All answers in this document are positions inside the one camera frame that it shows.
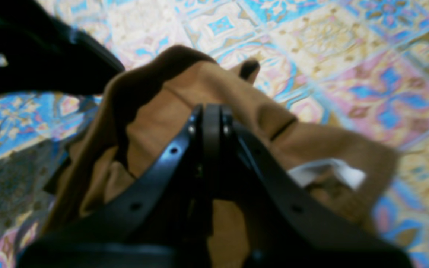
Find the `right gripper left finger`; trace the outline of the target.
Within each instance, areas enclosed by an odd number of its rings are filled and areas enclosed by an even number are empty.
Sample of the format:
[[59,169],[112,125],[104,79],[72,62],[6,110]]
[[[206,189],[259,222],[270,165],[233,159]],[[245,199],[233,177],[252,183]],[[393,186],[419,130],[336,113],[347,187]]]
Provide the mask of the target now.
[[203,106],[150,168],[88,217],[20,254],[19,268],[209,268],[211,204],[201,166]]

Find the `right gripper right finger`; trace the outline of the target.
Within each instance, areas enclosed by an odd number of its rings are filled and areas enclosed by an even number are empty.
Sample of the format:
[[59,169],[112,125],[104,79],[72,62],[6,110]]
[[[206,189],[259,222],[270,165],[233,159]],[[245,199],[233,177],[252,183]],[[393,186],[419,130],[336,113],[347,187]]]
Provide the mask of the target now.
[[411,267],[401,249],[315,201],[220,105],[211,105],[211,198],[234,201],[246,215],[245,268]]

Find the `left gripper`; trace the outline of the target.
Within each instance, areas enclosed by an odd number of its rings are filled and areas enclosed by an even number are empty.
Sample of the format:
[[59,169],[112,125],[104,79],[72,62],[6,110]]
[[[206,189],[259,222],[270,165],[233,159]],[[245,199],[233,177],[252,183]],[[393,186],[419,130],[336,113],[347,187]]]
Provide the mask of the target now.
[[37,1],[0,0],[0,95],[98,95],[124,71],[109,49]]

